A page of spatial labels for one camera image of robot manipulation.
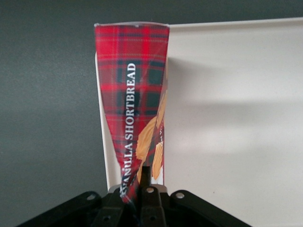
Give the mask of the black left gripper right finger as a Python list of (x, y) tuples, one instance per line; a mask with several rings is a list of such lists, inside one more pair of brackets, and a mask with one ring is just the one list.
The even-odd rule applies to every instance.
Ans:
[(161, 184), (152, 184), (151, 175), (151, 168), (143, 166), (140, 181), (140, 225), (141, 227), (165, 227), (165, 212), (160, 194), (166, 193), (166, 187)]

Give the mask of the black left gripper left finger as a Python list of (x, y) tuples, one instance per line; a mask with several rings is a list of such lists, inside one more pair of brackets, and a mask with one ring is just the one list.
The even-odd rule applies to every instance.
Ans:
[(92, 227), (126, 227), (127, 225), (126, 204), (120, 197), (119, 189), (108, 193), (102, 199), (102, 205), (99, 209)]

